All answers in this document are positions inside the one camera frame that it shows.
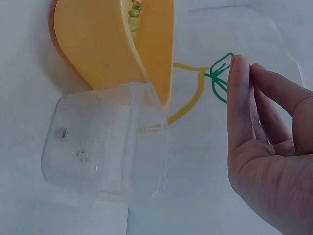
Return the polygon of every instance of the clear plastic container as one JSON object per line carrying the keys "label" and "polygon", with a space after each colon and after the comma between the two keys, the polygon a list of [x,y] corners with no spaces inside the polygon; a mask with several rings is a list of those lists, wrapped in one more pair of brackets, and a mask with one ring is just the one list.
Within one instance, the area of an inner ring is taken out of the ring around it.
{"label": "clear plastic container", "polygon": [[164,189],[166,144],[166,117],[151,84],[70,94],[56,106],[42,169],[49,183],[79,194],[151,202]]}

